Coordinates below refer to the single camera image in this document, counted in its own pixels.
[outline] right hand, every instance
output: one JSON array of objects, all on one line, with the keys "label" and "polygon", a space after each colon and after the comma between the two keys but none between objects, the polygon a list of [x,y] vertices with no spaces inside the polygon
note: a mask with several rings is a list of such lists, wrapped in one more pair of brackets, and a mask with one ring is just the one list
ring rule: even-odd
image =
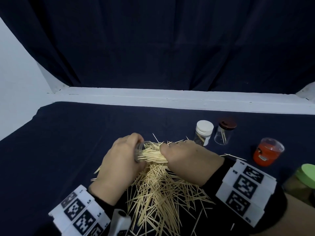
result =
[{"label": "right hand", "polygon": [[203,186],[224,162],[223,157],[191,140],[170,145],[163,143],[160,152],[172,172],[198,186]]}]

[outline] green lid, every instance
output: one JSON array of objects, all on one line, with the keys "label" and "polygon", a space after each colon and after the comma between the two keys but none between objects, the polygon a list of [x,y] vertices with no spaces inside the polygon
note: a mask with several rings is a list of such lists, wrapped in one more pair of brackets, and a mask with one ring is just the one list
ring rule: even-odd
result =
[{"label": "green lid", "polygon": [[315,166],[303,164],[295,173],[296,177],[309,188],[315,189]]}]

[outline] white lid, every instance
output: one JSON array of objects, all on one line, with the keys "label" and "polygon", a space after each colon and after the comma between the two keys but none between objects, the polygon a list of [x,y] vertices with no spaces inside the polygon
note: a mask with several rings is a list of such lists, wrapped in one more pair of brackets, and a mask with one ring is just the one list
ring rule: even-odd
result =
[{"label": "white lid", "polygon": [[197,123],[196,132],[203,136],[209,136],[212,134],[213,128],[214,126],[211,122],[207,120],[200,120]]}]

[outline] navy blue tablecloth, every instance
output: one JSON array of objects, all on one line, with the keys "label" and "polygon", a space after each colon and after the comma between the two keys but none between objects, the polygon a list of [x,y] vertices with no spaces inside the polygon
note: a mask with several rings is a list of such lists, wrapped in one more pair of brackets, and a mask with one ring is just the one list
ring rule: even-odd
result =
[{"label": "navy blue tablecloth", "polygon": [[213,134],[207,146],[211,151],[247,159],[257,167],[252,151],[263,137],[275,138],[285,152],[261,169],[279,182],[303,163],[315,164],[313,115],[57,102],[40,108],[30,122],[0,141],[2,234],[33,235],[51,222],[48,212],[78,185],[89,186],[117,138],[138,132],[151,141],[155,141],[152,133],[159,141],[193,139],[197,121],[216,125],[218,118],[226,116],[238,126],[227,146],[216,144]]}]

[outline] dark curtain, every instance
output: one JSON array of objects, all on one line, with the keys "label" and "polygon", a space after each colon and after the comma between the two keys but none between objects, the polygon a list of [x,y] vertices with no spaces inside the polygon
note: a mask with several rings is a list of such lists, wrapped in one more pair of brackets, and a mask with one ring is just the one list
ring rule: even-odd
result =
[{"label": "dark curtain", "polygon": [[0,0],[70,86],[295,93],[315,81],[315,0]]}]

